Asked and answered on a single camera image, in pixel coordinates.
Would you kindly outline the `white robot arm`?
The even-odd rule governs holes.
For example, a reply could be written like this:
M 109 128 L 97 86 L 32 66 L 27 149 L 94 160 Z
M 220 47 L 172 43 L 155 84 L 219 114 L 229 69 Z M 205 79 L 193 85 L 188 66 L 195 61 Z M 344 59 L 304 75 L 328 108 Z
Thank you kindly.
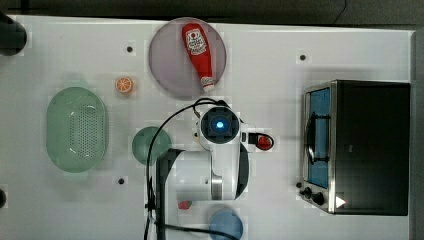
M 254 127 L 227 106 L 207 109 L 196 127 L 200 151 L 170 148 L 156 161 L 157 240 L 184 229 L 168 220 L 180 202 L 235 200 L 247 187 Z

